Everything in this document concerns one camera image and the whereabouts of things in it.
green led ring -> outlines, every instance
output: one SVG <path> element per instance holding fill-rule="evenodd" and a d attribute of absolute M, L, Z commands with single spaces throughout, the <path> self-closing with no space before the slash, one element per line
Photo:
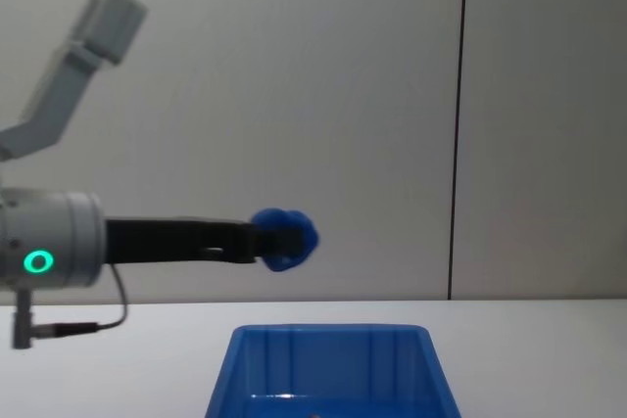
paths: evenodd
<path fill-rule="evenodd" d="M 43 258 L 43 265 L 35 266 L 34 262 L 40 257 Z M 46 271 L 50 271 L 54 264 L 55 258 L 50 252 L 45 250 L 35 250 L 24 258 L 24 269 L 31 274 L 43 274 Z"/>

white table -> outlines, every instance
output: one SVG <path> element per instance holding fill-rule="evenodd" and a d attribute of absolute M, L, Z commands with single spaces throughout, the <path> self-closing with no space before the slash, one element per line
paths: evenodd
<path fill-rule="evenodd" d="M 232 330 L 297 322 L 426 327 L 464 418 L 627 416 L 627 301 L 134 305 L 117 330 L 27 351 L 0 312 L 3 418 L 203 418 Z M 37 322 L 119 313 L 35 308 Z"/>

blue object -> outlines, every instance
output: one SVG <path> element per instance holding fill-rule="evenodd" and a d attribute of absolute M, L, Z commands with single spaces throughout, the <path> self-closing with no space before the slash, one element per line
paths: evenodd
<path fill-rule="evenodd" d="M 274 325 L 233 333 L 205 418 L 459 418 L 428 332 Z"/>
<path fill-rule="evenodd" d="M 299 210 L 264 209 L 253 216 L 251 222 L 262 229 L 298 228 L 303 230 L 305 250 L 300 256 L 263 256 L 265 265 L 272 271 L 285 271 L 305 261 L 317 247 L 318 235 L 314 223 Z"/>

